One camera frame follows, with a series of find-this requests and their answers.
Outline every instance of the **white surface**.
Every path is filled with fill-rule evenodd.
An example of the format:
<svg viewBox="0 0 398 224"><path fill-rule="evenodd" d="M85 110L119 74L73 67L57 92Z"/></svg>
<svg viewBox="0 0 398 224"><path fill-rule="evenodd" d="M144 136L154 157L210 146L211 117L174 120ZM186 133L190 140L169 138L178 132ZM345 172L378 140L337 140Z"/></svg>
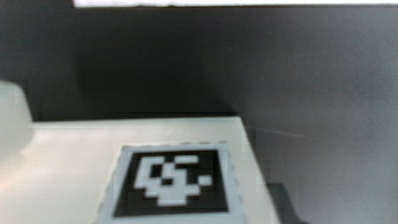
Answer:
<svg viewBox="0 0 398 224"><path fill-rule="evenodd" d="M0 223L90 224L124 144L226 140L249 224L277 224L238 118L35 124L19 166L0 181Z"/></svg>
<svg viewBox="0 0 398 224"><path fill-rule="evenodd" d="M74 0L76 7L385 4L398 0Z"/></svg>
<svg viewBox="0 0 398 224"><path fill-rule="evenodd" d="M0 166L32 139L30 112L18 85L0 81Z"/></svg>

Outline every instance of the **dark background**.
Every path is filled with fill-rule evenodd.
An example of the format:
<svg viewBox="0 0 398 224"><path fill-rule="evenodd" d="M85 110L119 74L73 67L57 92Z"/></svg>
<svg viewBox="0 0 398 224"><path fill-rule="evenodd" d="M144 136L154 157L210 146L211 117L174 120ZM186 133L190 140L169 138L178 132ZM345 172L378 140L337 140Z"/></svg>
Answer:
<svg viewBox="0 0 398 224"><path fill-rule="evenodd" d="M396 6L0 1L0 79L35 121L236 113L304 221L396 223Z"/></svg>

